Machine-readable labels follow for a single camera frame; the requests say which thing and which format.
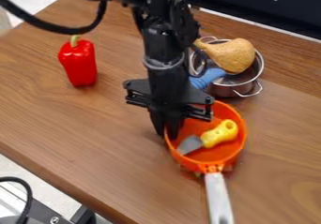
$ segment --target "black cable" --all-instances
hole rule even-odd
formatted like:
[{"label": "black cable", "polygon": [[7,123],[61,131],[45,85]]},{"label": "black cable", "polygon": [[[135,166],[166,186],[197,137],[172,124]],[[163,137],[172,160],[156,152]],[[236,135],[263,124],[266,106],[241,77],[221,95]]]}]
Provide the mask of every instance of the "black cable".
[{"label": "black cable", "polygon": [[96,20],[94,20],[88,26],[77,27],[77,28],[66,27],[62,25],[53,24],[50,22],[45,22],[39,18],[32,16],[25,10],[22,10],[21,8],[19,8],[9,0],[0,0],[0,7],[3,7],[7,11],[11,12],[13,15],[23,19],[25,22],[28,22],[29,24],[36,26],[38,28],[41,28],[43,30],[50,31],[53,33],[65,34],[65,35],[77,35],[77,34],[88,33],[91,30],[93,30],[96,26],[98,26],[98,24],[101,22],[106,12],[107,1],[105,0],[100,1]]},{"label": "black cable", "polygon": [[24,224],[28,219],[28,214],[31,209],[31,204],[32,204],[32,200],[33,200],[32,189],[23,179],[20,179],[18,177],[11,177],[11,176],[0,177],[0,183],[3,183],[3,182],[19,183],[20,185],[22,185],[25,188],[25,190],[26,190],[25,207],[16,222],[16,224]]}]

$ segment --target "silver pot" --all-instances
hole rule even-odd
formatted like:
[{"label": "silver pot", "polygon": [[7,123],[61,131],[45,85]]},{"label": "silver pot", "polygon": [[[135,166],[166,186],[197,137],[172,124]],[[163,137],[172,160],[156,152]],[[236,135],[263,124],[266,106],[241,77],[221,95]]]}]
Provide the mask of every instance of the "silver pot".
[{"label": "silver pot", "polygon": [[[203,37],[202,40],[210,44],[230,41],[230,39],[216,39],[215,37]],[[255,60],[248,69],[237,75],[226,75],[215,80],[206,91],[214,97],[256,96],[263,90],[261,83],[257,79],[264,70],[264,64],[263,56],[255,50]],[[190,72],[197,75],[201,71],[202,63],[194,52],[191,54]]]}]

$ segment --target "pan handle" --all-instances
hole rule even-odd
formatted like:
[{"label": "pan handle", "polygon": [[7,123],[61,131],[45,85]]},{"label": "pan handle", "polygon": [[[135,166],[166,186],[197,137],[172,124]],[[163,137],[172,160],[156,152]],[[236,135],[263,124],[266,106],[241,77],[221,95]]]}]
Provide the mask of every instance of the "pan handle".
[{"label": "pan handle", "polygon": [[256,95],[258,95],[258,94],[260,94],[262,92],[263,86],[258,80],[255,80],[254,82],[258,86],[257,91],[254,92],[254,93],[251,93],[251,94],[240,94],[237,90],[234,90],[234,89],[233,89],[233,92],[235,92],[239,97],[253,97],[253,96],[256,96]]},{"label": "pan handle", "polygon": [[205,175],[210,224],[234,224],[231,203],[220,172]]}]

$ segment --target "yellow knife handle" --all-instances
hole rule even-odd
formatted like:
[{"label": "yellow knife handle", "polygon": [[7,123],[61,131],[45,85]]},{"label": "yellow knife handle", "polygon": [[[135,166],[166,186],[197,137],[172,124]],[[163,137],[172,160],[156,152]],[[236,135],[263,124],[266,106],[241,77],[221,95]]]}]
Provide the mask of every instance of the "yellow knife handle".
[{"label": "yellow knife handle", "polygon": [[204,132],[201,140],[205,148],[212,148],[221,142],[232,141],[237,137],[238,126],[232,120],[222,121],[216,128]]}]

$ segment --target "frying pan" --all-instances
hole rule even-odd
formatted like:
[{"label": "frying pan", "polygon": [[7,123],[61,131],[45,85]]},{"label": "frying pan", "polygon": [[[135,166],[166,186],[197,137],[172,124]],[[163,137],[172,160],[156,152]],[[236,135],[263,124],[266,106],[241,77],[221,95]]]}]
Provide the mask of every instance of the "frying pan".
[{"label": "frying pan", "polygon": [[[228,192],[222,176],[225,167],[236,162],[244,147],[247,138],[245,122],[237,111],[227,104],[216,101],[212,106],[213,119],[210,123],[195,119],[187,119],[180,130],[178,139],[170,141],[165,133],[165,141],[169,146],[174,159],[192,172],[201,172],[205,175],[207,205],[211,224],[234,224]],[[177,147],[191,135],[200,136],[203,132],[211,130],[222,120],[231,119],[238,125],[237,138],[231,142],[221,143],[213,148],[201,148],[186,156],[182,156]]]}]

